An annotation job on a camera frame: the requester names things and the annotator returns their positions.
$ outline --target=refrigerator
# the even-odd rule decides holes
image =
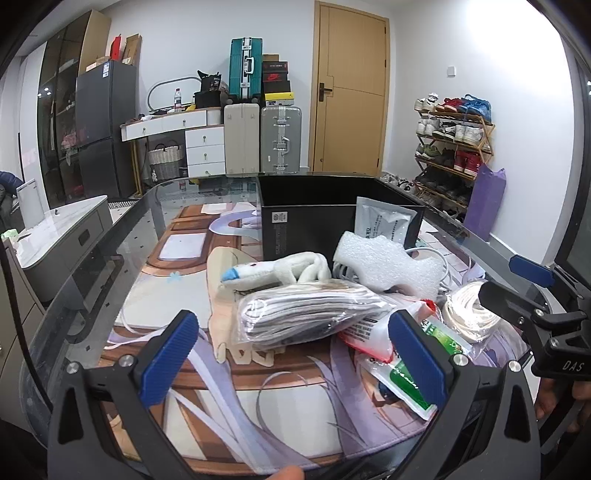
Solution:
[[[76,133],[87,198],[126,199],[135,191],[131,145],[121,125],[135,118],[137,68],[110,60],[76,81]]]

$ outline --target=red sneaker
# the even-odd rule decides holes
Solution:
[[[457,107],[464,105],[464,100],[461,98],[446,98],[443,103],[443,110],[446,112],[457,113]]]
[[[480,168],[480,165],[482,165],[482,159],[480,155],[476,153],[465,152],[465,154],[467,155],[467,161],[464,173],[476,178],[476,175],[478,175],[478,169]]]
[[[456,161],[453,163],[454,170],[464,171],[464,168],[466,167],[466,162],[468,160],[466,154],[467,152],[464,152],[463,150],[458,150],[456,152]]]

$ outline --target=white plush toy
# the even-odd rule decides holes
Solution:
[[[271,262],[236,265],[222,275],[222,284],[234,290],[247,291],[277,283],[292,285],[328,280],[330,277],[324,255],[303,252]]]

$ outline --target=silver suitcase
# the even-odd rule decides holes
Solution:
[[[268,106],[261,110],[261,171],[300,171],[301,110],[296,106]]]

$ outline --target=wooden door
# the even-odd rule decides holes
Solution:
[[[389,77],[387,20],[323,4],[319,16],[313,170],[377,175]]]

